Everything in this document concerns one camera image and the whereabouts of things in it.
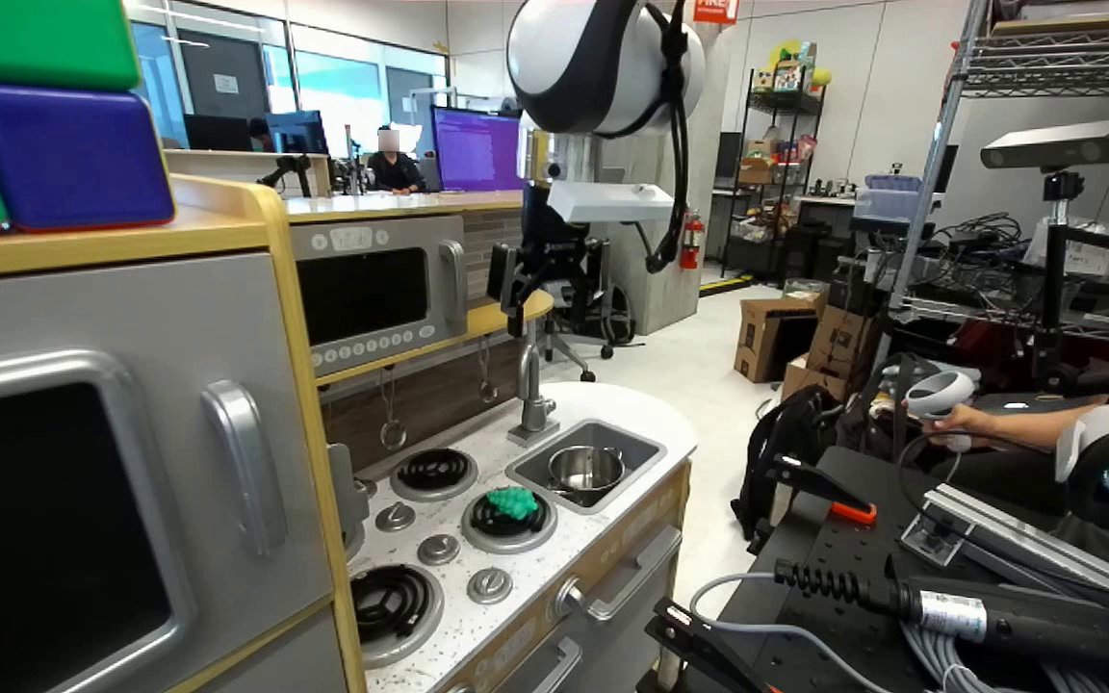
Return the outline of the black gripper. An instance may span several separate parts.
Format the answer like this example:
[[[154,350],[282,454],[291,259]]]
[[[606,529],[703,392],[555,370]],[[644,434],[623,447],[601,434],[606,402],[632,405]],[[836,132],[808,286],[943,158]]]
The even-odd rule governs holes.
[[[606,243],[586,225],[568,225],[552,205],[546,187],[525,188],[519,243],[498,243],[489,259],[489,297],[509,318],[509,330],[519,330],[525,301],[568,283],[574,291],[572,327],[593,337],[601,327],[601,268]]]

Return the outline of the operator forearm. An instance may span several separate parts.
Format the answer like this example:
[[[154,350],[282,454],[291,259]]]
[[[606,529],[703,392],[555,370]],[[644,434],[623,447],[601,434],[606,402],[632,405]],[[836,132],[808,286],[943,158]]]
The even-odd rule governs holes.
[[[985,447],[1053,454],[1057,441],[1070,431],[1082,415],[1085,405],[1053,411],[984,411],[971,405],[955,405],[946,415],[927,424],[927,434],[934,441],[968,434],[971,443]]]

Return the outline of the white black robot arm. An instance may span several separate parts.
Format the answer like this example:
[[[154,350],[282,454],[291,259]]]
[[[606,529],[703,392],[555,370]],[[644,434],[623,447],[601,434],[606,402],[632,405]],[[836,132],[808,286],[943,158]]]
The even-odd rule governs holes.
[[[525,243],[500,270],[500,309],[519,337],[527,297],[552,283],[560,229],[655,225],[651,273],[682,250],[690,215],[690,114],[705,84],[705,43],[686,0],[525,0],[509,24],[505,71],[525,116],[555,140],[560,174],[525,187]],[[597,140],[672,134],[673,188],[597,180],[577,152]]]

